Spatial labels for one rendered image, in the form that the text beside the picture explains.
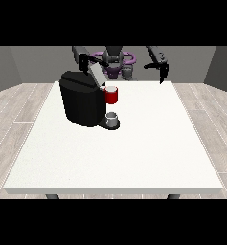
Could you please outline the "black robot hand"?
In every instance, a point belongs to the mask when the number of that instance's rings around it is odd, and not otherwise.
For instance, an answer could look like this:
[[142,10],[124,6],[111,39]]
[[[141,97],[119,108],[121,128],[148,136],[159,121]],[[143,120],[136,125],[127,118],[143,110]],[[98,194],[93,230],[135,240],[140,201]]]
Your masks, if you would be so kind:
[[89,66],[90,61],[94,63],[99,63],[103,67],[109,66],[109,64],[103,60],[89,56],[87,54],[80,54],[79,55],[79,69],[83,71],[86,75],[88,75],[88,66]]
[[160,82],[163,82],[169,73],[169,64],[167,62],[164,63],[158,63],[158,62],[153,62],[150,64],[146,64],[144,66],[145,69],[150,69],[150,68],[155,68],[160,72]]

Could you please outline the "pale grey machine lid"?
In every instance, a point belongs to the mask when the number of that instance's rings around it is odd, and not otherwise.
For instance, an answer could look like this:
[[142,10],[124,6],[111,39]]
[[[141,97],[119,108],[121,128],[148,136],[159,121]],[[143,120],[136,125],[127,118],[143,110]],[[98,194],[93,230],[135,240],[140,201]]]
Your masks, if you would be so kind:
[[89,67],[89,71],[99,87],[102,87],[107,81],[106,76],[102,71],[102,67],[99,63],[95,63]]

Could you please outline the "black coffee machine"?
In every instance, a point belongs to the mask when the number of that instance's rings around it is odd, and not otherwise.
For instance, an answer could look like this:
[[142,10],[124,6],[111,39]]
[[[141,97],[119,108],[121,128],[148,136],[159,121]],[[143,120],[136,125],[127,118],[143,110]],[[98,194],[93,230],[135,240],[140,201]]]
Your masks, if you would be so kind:
[[59,81],[60,92],[66,117],[80,126],[101,126],[108,130],[120,127],[120,121],[114,127],[106,125],[106,105],[104,84],[100,88],[93,77],[84,72],[65,72]]

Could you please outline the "red pod holder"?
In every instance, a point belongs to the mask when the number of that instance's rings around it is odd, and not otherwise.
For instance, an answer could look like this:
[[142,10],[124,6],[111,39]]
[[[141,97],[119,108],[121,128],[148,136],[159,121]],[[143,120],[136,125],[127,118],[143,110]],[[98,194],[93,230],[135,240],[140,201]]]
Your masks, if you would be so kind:
[[114,104],[118,101],[118,88],[116,86],[106,86],[104,93],[106,103]]

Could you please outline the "small grey cup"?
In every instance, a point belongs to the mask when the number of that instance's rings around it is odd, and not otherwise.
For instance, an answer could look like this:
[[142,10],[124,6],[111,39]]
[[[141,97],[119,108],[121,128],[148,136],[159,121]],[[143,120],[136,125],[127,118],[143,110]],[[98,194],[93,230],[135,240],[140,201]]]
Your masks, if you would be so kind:
[[106,125],[109,127],[114,127],[118,123],[118,115],[115,112],[108,112],[105,115]]

